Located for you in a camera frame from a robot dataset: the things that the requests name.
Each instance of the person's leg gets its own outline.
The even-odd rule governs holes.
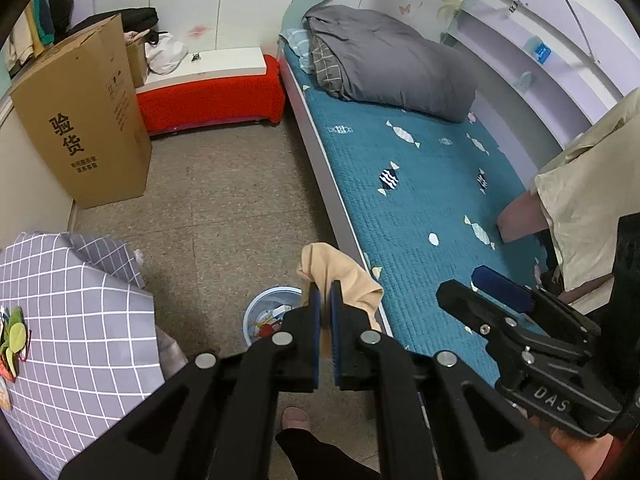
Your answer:
[[[373,469],[316,439],[302,410],[287,408],[282,414],[282,426],[276,442],[287,455],[298,480],[380,480]]]

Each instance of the human hand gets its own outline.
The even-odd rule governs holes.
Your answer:
[[[529,421],[535,427],[541,427],[539,417],[532,416]],[[585,480],[591,480],[596,476],[613,443],[613,436],[610,434],[591,440],[582,440],[571,436],[560,428],[550,428],[550,430],[548,430],[548,437],[551,442],[562,449],[562,451],[578,465],[582,470]]]

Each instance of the white grid pattern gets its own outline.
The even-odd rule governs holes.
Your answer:
[[[332,97],[340,98],[344,94],[340,63],[329,46],[315,34],[311,39],[311,55],[318,84]]]
[[[0,276],[0,308],[20,305],[32,331],[4,414],[55,479],[164,381],[153,297],[134,255],[110,238],[23,233],[0,255]]]

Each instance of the red cushion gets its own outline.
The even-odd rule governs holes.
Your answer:
[[[138,94],[149,135],[198,124],[228,123],[234,118],[279,122],[285,103],[280,69],[273,56],[264,56],[264,60],[265,75],[206,79]]]

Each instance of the gray comforter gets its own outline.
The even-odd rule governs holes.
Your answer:
[[[375,10],[327,6],[307,13],[313,32],[338,61],[340,84],[330,94],[418,110],[462,122],[476,96],[463,54],[423,38],[415,29]],[[314,54],[318,59],[329,56]],[[335,64],[323,59],[331,69]],[[324,87],[330,76],[318,74]]]

